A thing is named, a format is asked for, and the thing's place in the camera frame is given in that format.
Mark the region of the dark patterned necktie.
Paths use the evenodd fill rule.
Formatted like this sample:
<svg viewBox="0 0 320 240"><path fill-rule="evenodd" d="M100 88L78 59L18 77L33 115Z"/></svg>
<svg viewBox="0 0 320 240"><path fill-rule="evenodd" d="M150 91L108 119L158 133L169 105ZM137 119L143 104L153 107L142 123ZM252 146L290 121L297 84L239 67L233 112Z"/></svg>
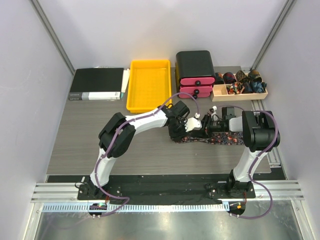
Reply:
<svg viewBox="0 0 320 240"><path fill-rule="evenodd" d="M176 141L176 143L178 144L194 142L224 146L244 145L242 132L214 132L210 137L202 138L194 136L185 136L181 140Z"/></svg>

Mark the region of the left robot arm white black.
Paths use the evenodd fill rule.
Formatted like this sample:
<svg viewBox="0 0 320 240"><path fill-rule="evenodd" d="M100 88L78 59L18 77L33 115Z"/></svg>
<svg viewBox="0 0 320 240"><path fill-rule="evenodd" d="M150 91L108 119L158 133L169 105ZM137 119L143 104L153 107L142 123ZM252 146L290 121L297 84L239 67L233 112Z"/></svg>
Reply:
<svg viewBox="0 0 320 240"><path fill-rule="evenodd" d="M87 183L87 194L97 200L107 192L111 170L116 160L125 154L137 134L168 127L171 140L181 140L193 130L202 127L200 114L188 118L189 108L179 101L175 105L162 104L149 112L137 115L115 113L98 135L99 154Z"/></svg>

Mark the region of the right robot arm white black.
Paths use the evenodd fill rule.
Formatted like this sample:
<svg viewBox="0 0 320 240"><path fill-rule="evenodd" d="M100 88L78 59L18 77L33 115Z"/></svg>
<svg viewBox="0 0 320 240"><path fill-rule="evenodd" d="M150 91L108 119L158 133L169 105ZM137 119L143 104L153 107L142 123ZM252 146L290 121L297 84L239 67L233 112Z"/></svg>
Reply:
<svg viewBox="0 0 320 240"><path fill-rule="evenodd" d="M221 117L214 108L201 120L200 129L193 137L208 143L219 141L229 143L232 134L241 135L244 151L225 183L209 183L207 188L212 199L254 198L253 174L260 161L280 144L280 132L271 111L242 110L241 116L235 115L234 106L224 106Z"/></svg>

